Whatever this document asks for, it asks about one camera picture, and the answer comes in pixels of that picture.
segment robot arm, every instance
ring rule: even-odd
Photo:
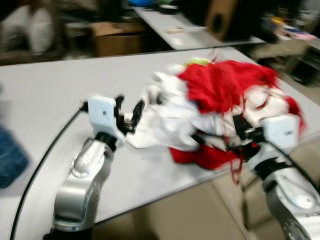
[[[287,239],[320,240],[319,187],[283,151],[297,145],[298,121],[292,115],[276,116],[249,129],[236,122],[246,165],[262,180],[268,208]]]
[[[88,138],[74,158],[70,172],[54,202],[53,228],[44,239],[91,239],[101,189],[110,175],[114,152],[122,147],[125,135],[134,133],[144,102],[133,110],[132,119],[119,113],[124,98],[95,96],[87,110],[95,138]]]

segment black cable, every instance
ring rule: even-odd
[[[65,131],[68,129],[68,127],[73,123],[73,121],[78,117],[78,115],[81,112],[86,112],[88,108],[88,103],[85,102],[83,104],[83,106],[70,118],[70,120],[64,125],[64,127],[60,130],[60,132],[58,133],[58,135],[55,137],[55,139],[52,141],[52,143],[50,144],[50,146],[48,147],[48,149],[46,150],[46,152],[44,153],[42,159],[40,160],[38,166],[35,168],[35,171],[33,172],[28,184],[25,187],[25,190],[21,196],[18,208],[16,210],[16,214],[13,220],[13,225],[12,225],[12,230],[11,230],[11,235],[10,235],[10,240],[14,240],[15,236],[16,236],[16,230],[17,230],[17,224],[19,221],[19,217],[21,214],[21,210],[22,207],[25,203],[25,199],[26,196],[28,194],[29,188],[31,187],[32,183],[34,182],[36,176],[38,175],[38,172],[40,170],[40,168],[42,167],[42,165],[44,164],[45,160],[47,159],[47,157],[49,156],[49,154],[51,153],[52,149],[54,148],[54,146],[57,144],[57,142],[59,141],[59,139],[61,138],[61,136],[65,133]]]
[[[314,189],[317,191],[317,193],[320,195],[320,187],[317,185],[317,183],[313,180],[313,178],[307,173],[306,170],[304,170],[289,154],[285,153],[282,149],[280,149],[278,146],[273,144],[271,141],[265,139],[265,141],[270,144],[272,147],[274,147],[279,153],[281,153],[286,159],[290,161],[292,166],[294,166],[303,176],[306,180],[310,182],[310,184],[314,187]]]

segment denim fabric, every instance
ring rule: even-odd
[[[29,161],[11,134],[0,127],[0,189],[8,187],[27,167]]]

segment white table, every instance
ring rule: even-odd
[[[32,161],[31,167],[8,189],[0,190],[0,239],[8,240],[13,220],[31,173],[47,147],[77,110],[80,100],[93,95],[124,94],[124,112],[133,109],[152,73],[190,57],[206,57],[210,49],[146,55],[57,61],[0,67],[3,93],[10,101],[7,127],[12,129]],[[251,62],[237,50],[222,48],[226,59]],[[320,129],[320,107],[280,81],[280,87],[301,105],[309,126]],[[35,179],[18,222],[16,240],[40,240],[52,223],[55,194],[65,180],[69,165],[93,132],[88,117],[81,115],[66,131]],[[110,178],[105,183],[96,222],[191,188],[218,177],[222,172],[195,165],[174,164],[168,150],[153,147],[117,150]]]
[[[135,7],[134,11],[174,50],[218,48],[244,44],[262,44],[263,40],[252,36],[247,41],[221,42],[204,26],[196,26],[181,13],[162,14],[158,11]],[[170,29],[183,28],[183,32],[167,33]]]

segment white pillow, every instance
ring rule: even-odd
[[[38,9],[32,16],[29,26],[29,44],[34,55],[42,55],[54,42],[52,18],[44,8]]]
[[[27,36],[30,6],[19,7],[2,21],[1,45],[4,51],[18,47]]]

